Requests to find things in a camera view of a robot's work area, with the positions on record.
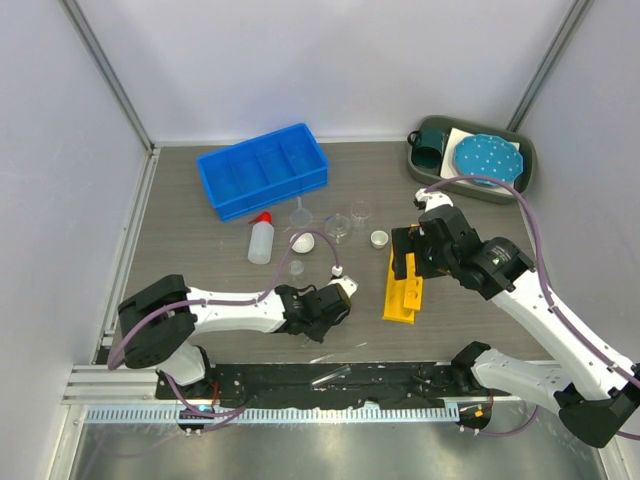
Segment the yellow test tube rack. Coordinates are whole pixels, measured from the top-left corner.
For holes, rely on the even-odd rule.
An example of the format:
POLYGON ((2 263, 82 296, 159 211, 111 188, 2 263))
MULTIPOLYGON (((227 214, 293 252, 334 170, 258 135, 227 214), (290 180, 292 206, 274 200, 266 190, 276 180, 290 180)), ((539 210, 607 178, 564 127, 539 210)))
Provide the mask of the yellow test tube rack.
POLYGON ((416 275, 413 254, 406 256, 407 278, 403 280, 395 279, 393 260, 390 253, 382 319, 413 325, 422 310, 423 279, 416 275))

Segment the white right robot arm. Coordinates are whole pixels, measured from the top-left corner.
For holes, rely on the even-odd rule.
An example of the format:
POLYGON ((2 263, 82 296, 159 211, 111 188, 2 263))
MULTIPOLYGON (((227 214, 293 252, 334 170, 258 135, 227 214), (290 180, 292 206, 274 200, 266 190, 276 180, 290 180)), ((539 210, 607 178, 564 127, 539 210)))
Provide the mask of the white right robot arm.
POLYGON ((452 360, 465 395, 481 388, 555 414, 585 444, 605 447, 639 408, 639 366, 600 339, 549 288, 541 267, 512 241, 483 241, 442 192, 414 196, 417 224, 392 231, 392 272, 404 280, 450 276, 516 320, 552 356, 554 368, 472 342, 452 360))

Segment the clear glass test tube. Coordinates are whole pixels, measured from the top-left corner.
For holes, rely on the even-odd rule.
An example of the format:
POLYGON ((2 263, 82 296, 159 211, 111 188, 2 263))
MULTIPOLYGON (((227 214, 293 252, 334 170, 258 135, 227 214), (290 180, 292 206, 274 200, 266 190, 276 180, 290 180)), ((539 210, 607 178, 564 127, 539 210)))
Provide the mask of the clear glass test tube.
POLYGON ((313 389, 321 388, 331 384, 336 380, 345 379, 350 374, 351 374, 351 367, 349 365, 343 365, 327 373, 324 373, 319 377, 314 378, 310 382, 310 387, 313 389))

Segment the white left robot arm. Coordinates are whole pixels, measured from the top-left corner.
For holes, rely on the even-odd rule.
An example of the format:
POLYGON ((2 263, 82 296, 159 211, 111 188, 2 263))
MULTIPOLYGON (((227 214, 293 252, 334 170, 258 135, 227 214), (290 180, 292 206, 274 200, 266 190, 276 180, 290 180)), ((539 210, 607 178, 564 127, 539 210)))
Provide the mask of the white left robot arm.
POLYGON ((167 275, 118 306, 121 340, 107 366, 115 370, 155 368, 190 398, 205 397, 213 385, 206 352, 190 343, 194 335, 224 331, 304 335, 321 343, 352 307, 358 284, 334 276, 329 283, 297 289, 278 285, 264 292, 210 292, 167 275))

